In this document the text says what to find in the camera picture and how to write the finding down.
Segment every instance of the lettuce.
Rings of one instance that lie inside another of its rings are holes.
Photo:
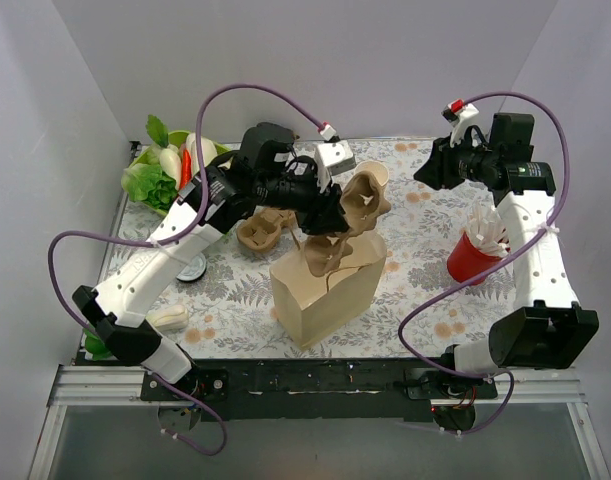
[[[159,210],[169,210],[177,195],[176,182],[160,165],[137,163],[126,168],[121,185],[132,202],[143,202]]]

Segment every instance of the white radish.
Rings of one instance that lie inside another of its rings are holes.
[[[160,156],[161,168],[176,182],[176,190],[181,186],[181,158],[174,150],[165,148]]]
[[[198,173],[198,152],[196,151],[196,134],[190,133],[185,139],[185,146],[189,150],[189,154],[192,157],[192,175]],[[203,164],[209,165],[214,158],[216,158],[217,152],[214,142],[211,140],[201,137],[201,151],[203,152]]]

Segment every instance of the white wall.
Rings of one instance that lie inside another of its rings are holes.
[[[577,366],[611,472],[611,0],[558,2],[514,89],[552,107],[568,136],[572,183],[558,224],[572,285],[601,322]],[[537,122],[535,157],[560,165],[553,129]]]
[[[346,136],[442,133],[447,102],[511,87],[555,3],[54,0],[121,127],[141,140],[148,113],[189,128],[205,96],[235,81],[278,88]],[[239,141],[258,120],[316,137],[277,100],[228,95],[206,117],[216,140]]]
[[[57,304],[46,252],[61,230],[108,231],[128,144],[49,0],[0,0],[0,479],[24,478],[58,363],[80,328]],[[68,292],[103,245],[58,251]]]

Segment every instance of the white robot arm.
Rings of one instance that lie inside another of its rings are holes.
[[[475,125],[478,111],[454,102],[443,111],[452,134],[434,141],[429,160],[414,178],[439,190],[465,180],[484,183],[507,230],[513,251],[546,226],[554,208],[554,177],[547,163],[531,161],[531,115],[498,113],[489,141]],[[472,131],[479,137],[474,144]],[[565,272],[557,229],[513,262],[514,312],[489,336],[453,347],[454,368],[494,374],[501,367],[568,368],[598,330],[598,317],[583,310]]]
[[[229,169],[221,168],[216,160],[207,167],[210,206],[201,224],[173,244],[137,251],[96,287],[76,290],[74,303],[116,358],[126,365],[140,364],[194,393],[196,385],[191,383],[195,380],[191,379],[195,376],[187,375],[194,366],[191,358],[161,335],[145,315],[198,253],[252,215],[257,205],[296,211],[299,226],[308,234],[346,231],[341,189],[331,177],[356,163],[347,142],[335,135],[324,138],[329,143],[318,145],[314,158],[295,156],[286,162],[285,155],[293,154],[290,130],[268,123],[250,128],[240,150],[224,158],[232,159]],[[200,176],[196,175],[179,193],[149,242],[156,246],[187,228],[195,221],[200,202]]]

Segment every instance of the floral tablecloth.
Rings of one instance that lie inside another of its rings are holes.
[[[169,337],[194,358],[390,357],[409,353],[396,335],[399,322],[420,303],[452,285],[445,267],[475,202],[490,194],[469,182],[452,191],[434,192],[412,175],[428,158],[431,140],[412,138],[350,141],[357,161],[378,160],[390,170],[390,213],[379,219],[387,243],[387,262],[371,308],[308,351],[296,348],[273,309],[269,266],[293,248],[285,231],[278,246],[257,255],[238,243],[232,231],[205,250],[205,276],[193,284],[174,281],[153,308],[177,303],[190,312],[190,324]],[[299,152],[313,153],[313,143]],[[351,174],[345,174],[341,183]],[[121,237],[144,239],[161,218],[129,203]],[[133,252],[115,247],[109,272]],[[440,355],[453,343],[482,338],[506,315],[514,297],[512,274],[501,270],[477,287],[467,288],[412,320],[408,340],[426,355]]]

